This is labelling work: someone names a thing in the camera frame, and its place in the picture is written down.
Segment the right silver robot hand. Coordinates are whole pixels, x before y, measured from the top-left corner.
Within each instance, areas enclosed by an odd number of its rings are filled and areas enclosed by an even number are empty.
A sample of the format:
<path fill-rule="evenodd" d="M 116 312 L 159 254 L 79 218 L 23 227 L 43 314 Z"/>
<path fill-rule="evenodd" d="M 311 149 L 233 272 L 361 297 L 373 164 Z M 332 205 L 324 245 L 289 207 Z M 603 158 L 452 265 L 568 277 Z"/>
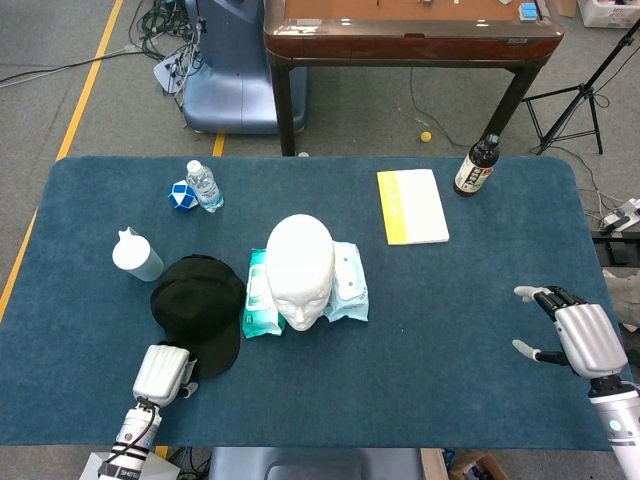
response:
<path fill-rule="evenodd" d="M 569 366 L 578 376 L 593 380 L 619 374 L 627 356 L 607 313 L 557 286 L 517 286 L 514 294 L 523 302 L 537 303 L 549 316 L 562 349 L 544 351 L 520 339 L 512 346 L 523 356 L 542 363 Z"/>

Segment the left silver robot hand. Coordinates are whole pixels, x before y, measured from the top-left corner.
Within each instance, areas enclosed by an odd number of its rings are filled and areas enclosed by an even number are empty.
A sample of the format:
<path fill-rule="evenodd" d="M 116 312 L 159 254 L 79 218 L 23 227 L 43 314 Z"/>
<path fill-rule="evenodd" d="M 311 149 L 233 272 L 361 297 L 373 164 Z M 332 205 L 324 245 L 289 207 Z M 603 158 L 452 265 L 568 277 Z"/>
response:
<path fill-rule="evenodd" d="M 133 384 L 138 402 L 149 402 L 159 408 L 176 398 L 189 398 L 198 390 L 192 378 L 197 359 L 186 349 L 168 344 L 148 347 Z"/>

